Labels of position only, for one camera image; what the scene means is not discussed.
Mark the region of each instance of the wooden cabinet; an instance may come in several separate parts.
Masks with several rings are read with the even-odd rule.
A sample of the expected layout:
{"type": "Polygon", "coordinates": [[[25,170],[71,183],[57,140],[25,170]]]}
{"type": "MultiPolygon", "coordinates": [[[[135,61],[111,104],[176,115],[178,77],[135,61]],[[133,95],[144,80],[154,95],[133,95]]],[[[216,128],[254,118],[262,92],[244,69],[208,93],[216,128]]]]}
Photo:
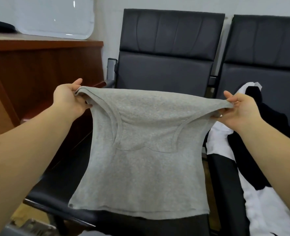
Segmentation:
{"type": "MultiPolygon", "coordinates": [[[[55,88],[78,78],[83,85],[105,86],[102,41],[0,39],[0,134],[52,104],[55,88]]],[[[92,130],[88,110],[78,119],[59,153],[70,151],[92,130]]]]}

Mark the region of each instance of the hand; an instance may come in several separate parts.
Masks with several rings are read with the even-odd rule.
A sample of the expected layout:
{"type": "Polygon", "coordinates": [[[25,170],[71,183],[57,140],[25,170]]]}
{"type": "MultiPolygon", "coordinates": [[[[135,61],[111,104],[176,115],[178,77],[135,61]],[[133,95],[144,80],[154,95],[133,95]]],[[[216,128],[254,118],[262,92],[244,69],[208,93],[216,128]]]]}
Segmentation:
{"type": "Polygon", "coordinates": [[[233,108],[220,109],[221,117],[217,121],[225,124],[230,129],[240,133],[261,121],[261,115],[254,99],[248,95],[237,93],[232,95],[228,91],[224,91],[224,95],[230,103],[234,104],[233,108]]]}
{"type": "Polygon", "coordinates": [[[53,105],[61,114],[70,117],[71,121],[74,121],[80,117],[84,111],[90,107],[91,104],[87,104],[84,96],[75,96],[74,92],[80,87],[83,79],[77,79],[72,84],[59,85],[53,93],[53,105]]]}

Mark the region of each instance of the forearm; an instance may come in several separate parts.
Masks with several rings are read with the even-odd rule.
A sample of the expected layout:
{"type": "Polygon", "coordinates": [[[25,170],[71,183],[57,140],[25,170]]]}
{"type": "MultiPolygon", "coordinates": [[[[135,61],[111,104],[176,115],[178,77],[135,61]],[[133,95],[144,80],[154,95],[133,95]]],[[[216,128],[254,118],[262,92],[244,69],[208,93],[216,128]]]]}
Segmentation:
{"type": "Polygon", "coordinates": [[[50,107],[0,135],[0,230],[37,183],[71,124],[65,114],[50,107]]]}
{"type": "Polygon", "coordinates": [[[290,209],[290,139],[259,120],[239,132],[250,154],[290,209]]]}

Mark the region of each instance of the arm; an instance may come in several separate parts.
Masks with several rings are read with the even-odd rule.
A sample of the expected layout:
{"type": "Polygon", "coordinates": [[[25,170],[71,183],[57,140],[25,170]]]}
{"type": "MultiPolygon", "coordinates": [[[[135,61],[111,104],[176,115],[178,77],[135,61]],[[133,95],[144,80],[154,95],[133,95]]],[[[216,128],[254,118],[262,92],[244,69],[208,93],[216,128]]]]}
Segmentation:
{"type": "Polygon", "coordinates": [[[72,92],[81,81],[58,86],[51,107],[0,135],[0,231],[49,165],[72,122],[90,107],[72,92]]]}
{"type": "Polygon", "coordinates": [[[225,91],[231,110],[218,121],[236,131],[274,190],[290,209],[290,139],[267,124],[253,98],[225,91]]]}

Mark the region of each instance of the black office chair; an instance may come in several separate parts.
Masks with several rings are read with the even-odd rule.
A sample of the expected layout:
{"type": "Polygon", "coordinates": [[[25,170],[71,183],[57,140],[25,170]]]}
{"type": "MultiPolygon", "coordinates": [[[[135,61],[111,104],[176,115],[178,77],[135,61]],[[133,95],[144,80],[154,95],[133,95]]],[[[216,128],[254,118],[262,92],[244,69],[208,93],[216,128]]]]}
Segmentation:
{"type": "MultiPolygon", "coordinates": [[[[217,98],[247,82],[262,85],[263,102],[285,113],[290,124],[290,17],[235,15],[218,78],[217,98]]],[[[235,162],[208,155],[224,235],[249,235],[243,191],[235,162]]]]}
{"type": "MultiPolygon", "coordinates": [[[[158,90],[204,96],[225,15],[189,11],[126,9],[119,61],[108,61],[107,87],[158,90]]],[[[209,235],[208,215],[146,220],[107,211],[68,207],[88,166],[88,135],[31,190],[25,203],[62,219],[96,226],[111,235],[209,235]]]]}

